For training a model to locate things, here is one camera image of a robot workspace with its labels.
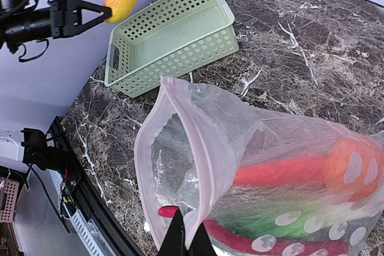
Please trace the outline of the white bok choy toy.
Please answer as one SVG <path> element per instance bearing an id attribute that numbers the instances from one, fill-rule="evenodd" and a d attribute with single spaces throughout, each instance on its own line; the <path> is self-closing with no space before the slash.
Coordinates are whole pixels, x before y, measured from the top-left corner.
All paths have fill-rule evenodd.
<path id="1" fill-rule="evenodd" d="M 248 211 L 225 213 L 216 221 L 237 236 L 255 239 L 270 234 L 277 239 L 309 239 L 334 224 L 368 217 L 363 204 L 269 204 Z"/>

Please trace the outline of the pink perforated storage basket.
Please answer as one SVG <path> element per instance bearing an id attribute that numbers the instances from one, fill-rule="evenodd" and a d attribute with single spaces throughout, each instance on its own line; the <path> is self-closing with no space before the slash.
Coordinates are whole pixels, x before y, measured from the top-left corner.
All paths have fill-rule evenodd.
<path id="1" fill-rule="evenodd" d="M 1 178 L 1 223 L 11 223 L 13 221 L 18 191 L 18 181 Z"/>

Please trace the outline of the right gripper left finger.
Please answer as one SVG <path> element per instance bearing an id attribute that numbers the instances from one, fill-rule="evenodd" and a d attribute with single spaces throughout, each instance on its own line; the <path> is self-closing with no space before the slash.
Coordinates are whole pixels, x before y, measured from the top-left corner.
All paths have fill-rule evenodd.
<path id="1" fill-rule="evenodd" d="M 179 209 L 160 209 L 158 214 L 163 218 L 171 219 L 171 223 L 157 255 L 185 256 L 185 227 L 181 211 Z"/>

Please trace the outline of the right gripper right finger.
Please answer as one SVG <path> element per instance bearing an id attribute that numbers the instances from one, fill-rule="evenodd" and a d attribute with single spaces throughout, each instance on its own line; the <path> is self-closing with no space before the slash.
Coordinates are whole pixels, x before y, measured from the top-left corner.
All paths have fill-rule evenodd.
<path id="1" fill-rule="evenodd" d="M 187 250 L 189 256 L 217 256 L 203 223 L 194 235 L 193 241 Z"/>

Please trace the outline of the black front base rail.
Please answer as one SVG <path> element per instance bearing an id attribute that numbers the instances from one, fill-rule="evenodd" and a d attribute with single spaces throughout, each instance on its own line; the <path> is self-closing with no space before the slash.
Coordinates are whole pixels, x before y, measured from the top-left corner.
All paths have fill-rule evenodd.
<path id="1" fill-rule="evenodd" d="M 61 202 L 64 206 L 70 212 L 79 209 L 87 221 L 93 220 L 115 255 L 142 255 L 87 177 L 61 127 L 60 117 L 54 118 L 46 137 L 50 151 L 47 167 L 62 176 Z"/>

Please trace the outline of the orange fruit toy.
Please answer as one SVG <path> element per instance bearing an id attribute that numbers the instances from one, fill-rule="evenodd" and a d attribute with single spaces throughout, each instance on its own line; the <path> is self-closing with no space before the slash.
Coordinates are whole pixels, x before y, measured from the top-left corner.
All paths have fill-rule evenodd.
<path id="1" fill-rule="evenodd" d="M 382 147 L 364 135 L 357 140 L 337 141 L 323 170 L 326 187 L 335 194 L 348 195 L 349 201 L 362 200 L 375 193 L 382 174 Z"/>

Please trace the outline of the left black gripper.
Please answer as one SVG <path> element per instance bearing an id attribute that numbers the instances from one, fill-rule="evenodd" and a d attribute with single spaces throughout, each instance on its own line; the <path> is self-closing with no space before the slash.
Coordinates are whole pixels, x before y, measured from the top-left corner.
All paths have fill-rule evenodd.
<path id="1" fill-rule="evenodd" d="M 36 9 L 38 0 L 1 0 L 1 46 L 11 54 L 31 41 L 46 43 L 49 38 L 71 38 L 111 18 L 112 9 L 83 0 L 52 0 Z M 83 12 L 94 16 L 83 21 Z"/>

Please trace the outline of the red pepper toy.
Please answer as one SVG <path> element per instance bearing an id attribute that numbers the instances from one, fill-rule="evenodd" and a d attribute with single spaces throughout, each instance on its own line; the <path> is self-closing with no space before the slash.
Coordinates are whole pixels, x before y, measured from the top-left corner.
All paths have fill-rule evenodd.
<path id="1" fill-rule="evenodd" d="M 258 188 L 288 185 L 322 186 L 326 159 L 324 155 L 305 156 L 241 167 L 233 184 Z"/>

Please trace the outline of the beige perforated plastic basket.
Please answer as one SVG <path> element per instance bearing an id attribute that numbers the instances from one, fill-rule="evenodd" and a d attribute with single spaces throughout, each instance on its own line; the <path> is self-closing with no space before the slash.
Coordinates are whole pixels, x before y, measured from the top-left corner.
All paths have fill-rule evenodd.
<path id="1" fill-rule="evenodd" d="M 135 98 L 239 50 L 225 0 L 158 0 L 110 34 L 104 84 Z"/>

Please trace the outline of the clear zip top bag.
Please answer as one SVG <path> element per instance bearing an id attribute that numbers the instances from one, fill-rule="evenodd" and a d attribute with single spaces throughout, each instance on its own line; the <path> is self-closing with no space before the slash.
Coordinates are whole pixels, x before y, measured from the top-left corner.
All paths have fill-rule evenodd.
<path id="1" fill-rule="evenodd" d="M 383 212 L 383 137 L 162 77 L 134 163 L 160 255 L 358 255 Z"/>

